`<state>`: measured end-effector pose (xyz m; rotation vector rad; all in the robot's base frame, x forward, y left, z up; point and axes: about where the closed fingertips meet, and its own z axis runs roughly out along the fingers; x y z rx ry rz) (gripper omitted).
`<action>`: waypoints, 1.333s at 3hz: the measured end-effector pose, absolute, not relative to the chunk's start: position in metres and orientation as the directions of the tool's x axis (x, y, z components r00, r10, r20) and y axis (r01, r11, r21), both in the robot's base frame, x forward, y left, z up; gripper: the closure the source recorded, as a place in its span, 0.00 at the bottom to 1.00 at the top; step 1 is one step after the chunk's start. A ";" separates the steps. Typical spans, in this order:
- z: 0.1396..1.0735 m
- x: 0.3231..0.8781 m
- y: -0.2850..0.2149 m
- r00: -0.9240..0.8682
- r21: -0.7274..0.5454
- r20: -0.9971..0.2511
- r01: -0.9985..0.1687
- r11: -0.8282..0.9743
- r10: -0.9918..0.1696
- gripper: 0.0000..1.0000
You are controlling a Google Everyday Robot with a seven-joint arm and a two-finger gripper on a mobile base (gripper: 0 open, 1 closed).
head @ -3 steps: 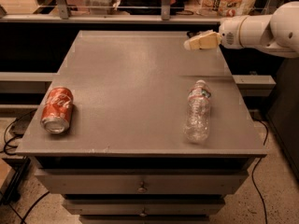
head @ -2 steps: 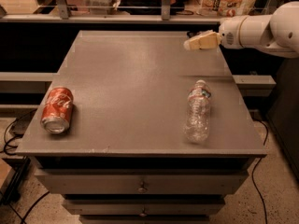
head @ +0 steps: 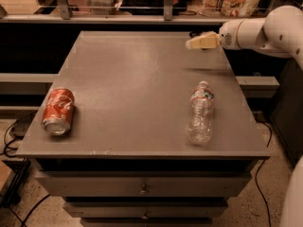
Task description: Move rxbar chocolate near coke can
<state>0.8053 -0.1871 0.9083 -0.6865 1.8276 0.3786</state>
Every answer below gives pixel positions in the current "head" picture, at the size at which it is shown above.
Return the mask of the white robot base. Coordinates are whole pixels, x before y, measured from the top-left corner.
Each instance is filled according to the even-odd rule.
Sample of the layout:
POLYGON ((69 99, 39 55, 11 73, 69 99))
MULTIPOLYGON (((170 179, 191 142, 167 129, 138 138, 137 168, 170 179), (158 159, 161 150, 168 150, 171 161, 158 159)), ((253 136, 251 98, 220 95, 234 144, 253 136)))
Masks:
POLYGON ((290 179, 279 227, 303 227, 303 157, 290 179))

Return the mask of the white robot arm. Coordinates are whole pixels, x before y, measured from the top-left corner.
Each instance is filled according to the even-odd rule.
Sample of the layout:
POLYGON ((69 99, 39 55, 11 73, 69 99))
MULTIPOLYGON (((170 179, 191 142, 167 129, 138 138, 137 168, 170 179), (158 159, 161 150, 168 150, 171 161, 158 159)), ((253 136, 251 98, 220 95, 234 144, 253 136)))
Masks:
POLYGON ((186 41, 187 49, 251 49, 278 58, 294 58, 303 69, 303 11, 281 6, 265 18, 235 19, 219 32, 203 32, 186 41))

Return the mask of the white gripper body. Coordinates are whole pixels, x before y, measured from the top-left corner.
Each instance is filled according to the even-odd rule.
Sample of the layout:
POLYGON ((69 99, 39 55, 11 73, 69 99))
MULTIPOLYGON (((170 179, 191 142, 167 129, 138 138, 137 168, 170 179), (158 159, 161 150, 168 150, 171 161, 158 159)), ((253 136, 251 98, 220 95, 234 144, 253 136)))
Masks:
POLYGON ((221 45, 224 49, 240 50, 238 33, 243 20, 232 20, 224 23, 219 29, 221 45))

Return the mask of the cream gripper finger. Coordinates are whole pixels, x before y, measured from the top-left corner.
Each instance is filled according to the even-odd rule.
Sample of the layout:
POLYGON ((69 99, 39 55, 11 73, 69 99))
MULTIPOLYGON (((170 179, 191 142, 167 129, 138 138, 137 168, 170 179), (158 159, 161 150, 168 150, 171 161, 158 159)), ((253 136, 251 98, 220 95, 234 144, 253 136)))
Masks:
POLYGON ((214 32, 214 31, 207 31, 207 32, 202 32, 202 33, 199 33, 199 34, 197 34, 195 37, 206 37, 206 38, 215 38, 215 37, 218 37, 219 36, 219 34, 218 33, 216 33, 216 32, 214 32))
POLYGON ((187 49, 213 49, 220 45, 221 39, 217 33, 204 33, 186 41, 187 49))

